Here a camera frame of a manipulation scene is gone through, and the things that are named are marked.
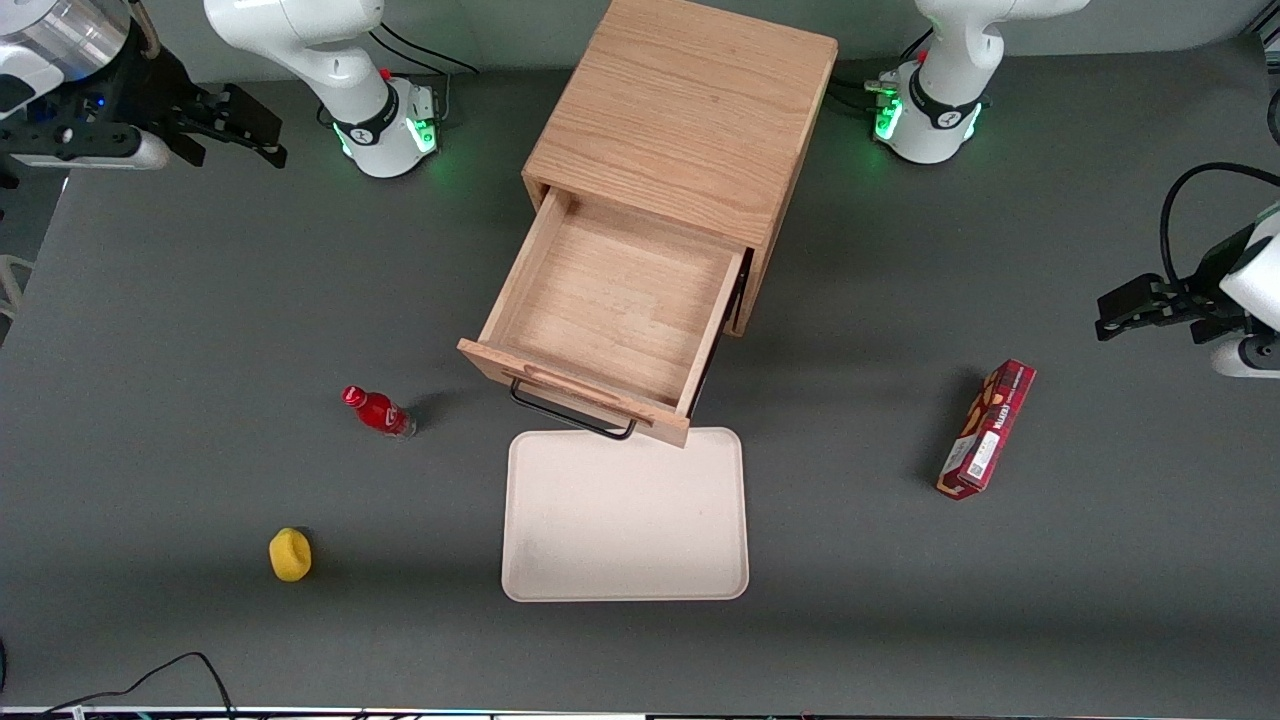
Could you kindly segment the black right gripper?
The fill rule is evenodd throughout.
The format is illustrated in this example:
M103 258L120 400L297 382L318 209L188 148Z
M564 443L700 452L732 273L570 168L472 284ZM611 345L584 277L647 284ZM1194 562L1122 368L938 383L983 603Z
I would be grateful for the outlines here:
M198 136L248 149L276 169L287 164L282 119L238 85L218 91L198 87L177 56L154 49L142 29L132 29L108 65L104 156L115 167L165 167L178 158L201 167L206 147Z

